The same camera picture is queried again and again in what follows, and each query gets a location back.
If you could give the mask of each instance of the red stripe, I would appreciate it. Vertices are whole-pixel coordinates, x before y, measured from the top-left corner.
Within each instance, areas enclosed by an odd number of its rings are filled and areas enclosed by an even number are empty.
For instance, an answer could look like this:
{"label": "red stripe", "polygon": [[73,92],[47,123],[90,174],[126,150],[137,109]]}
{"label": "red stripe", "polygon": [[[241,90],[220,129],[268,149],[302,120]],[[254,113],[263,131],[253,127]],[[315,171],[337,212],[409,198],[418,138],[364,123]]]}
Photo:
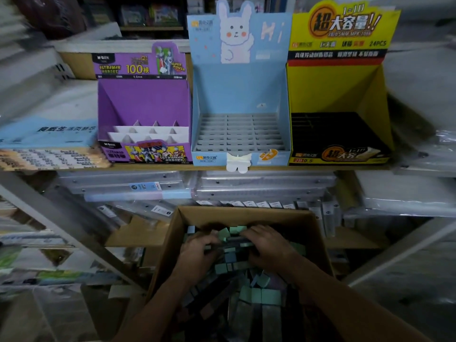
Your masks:
{"label": "red stripe", "polygon": [[368,66],[379,65],[384,57],[362,59],[317,59],[317,60],[288,60],[288,66]]}

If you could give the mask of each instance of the person's left hand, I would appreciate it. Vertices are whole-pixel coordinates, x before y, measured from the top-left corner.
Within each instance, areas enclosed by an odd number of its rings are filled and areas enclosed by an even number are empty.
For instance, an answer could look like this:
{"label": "person's left hand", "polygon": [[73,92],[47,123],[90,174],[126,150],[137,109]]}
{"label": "person's left hand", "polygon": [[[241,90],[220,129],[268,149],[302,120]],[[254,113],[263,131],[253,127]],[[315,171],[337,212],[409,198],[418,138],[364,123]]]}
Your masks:
{"label": "person's left hand", "polygon": [[172,276],[186,281],[189,288],[201,281],[220,255],[217,250],[204,254],[204,247],[210,243],[220,243],[217,231],[213,231],[210,235],[197,232],[190,236],[180,247],[180,255]]}

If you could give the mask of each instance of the purple header card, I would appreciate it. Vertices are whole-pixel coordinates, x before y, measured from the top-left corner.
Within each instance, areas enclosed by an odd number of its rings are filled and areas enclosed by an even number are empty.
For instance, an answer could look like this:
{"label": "purple header card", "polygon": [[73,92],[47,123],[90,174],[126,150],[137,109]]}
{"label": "purple header card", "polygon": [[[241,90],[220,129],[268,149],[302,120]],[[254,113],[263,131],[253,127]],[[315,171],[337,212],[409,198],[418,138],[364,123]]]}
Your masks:
{"label": "purple header card", "polygon": [[151,53],[92,54],[97,79],[186,79],[185,54],[173,42],[157,42]]}

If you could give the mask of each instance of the person's right arm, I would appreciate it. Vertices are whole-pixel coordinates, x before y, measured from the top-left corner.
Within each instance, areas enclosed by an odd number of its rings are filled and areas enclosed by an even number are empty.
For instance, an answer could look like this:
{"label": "person's right arm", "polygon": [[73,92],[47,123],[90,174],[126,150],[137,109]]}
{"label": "person's right arm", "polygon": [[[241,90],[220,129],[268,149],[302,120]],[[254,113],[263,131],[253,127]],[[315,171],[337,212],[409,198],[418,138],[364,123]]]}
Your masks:
{"label": "person's right arm", "polygon": [[323,311],[346,342],[431,341],[388,310],[324,273],[271,227],[253,226],[241,235],[259,251],[259,256],[250,254],[249,262],[292,281]]}

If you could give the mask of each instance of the bunny ear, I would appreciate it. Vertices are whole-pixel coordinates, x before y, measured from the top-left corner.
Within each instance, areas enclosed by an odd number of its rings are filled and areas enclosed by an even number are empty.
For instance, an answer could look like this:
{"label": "bunny ear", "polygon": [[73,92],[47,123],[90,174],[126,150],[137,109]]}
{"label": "bunny ear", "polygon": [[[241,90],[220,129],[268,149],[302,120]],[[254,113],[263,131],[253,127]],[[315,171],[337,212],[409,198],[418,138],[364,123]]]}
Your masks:
{"label": "bunny ear", "polygon": [[242,19],[249,20],[250,16],[252,15],[252,4],[249,1],[244,1],[242,4]]}
{"label": "bunny ear", "polygon": [[217,15],[220,19],[226,19],[228,17],[228,2],[225,0],[217,1]]}

